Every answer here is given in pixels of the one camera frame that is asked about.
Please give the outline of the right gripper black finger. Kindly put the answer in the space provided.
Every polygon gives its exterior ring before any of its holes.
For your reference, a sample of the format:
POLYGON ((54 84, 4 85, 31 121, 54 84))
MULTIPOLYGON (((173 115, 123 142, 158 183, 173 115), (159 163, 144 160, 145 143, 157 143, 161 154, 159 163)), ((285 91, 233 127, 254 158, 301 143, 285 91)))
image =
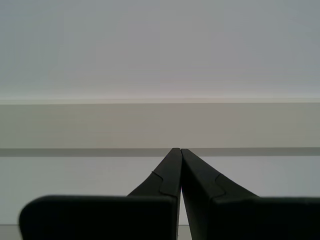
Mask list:
POLYGON ((182 149, 181 190, 194 240, 318 240, 320 199, 260 197, 182 149))
POLYGON ((19 215, 24 240, 175 240, 182 152, 173 148, 127 196, 47 195, 19 215))

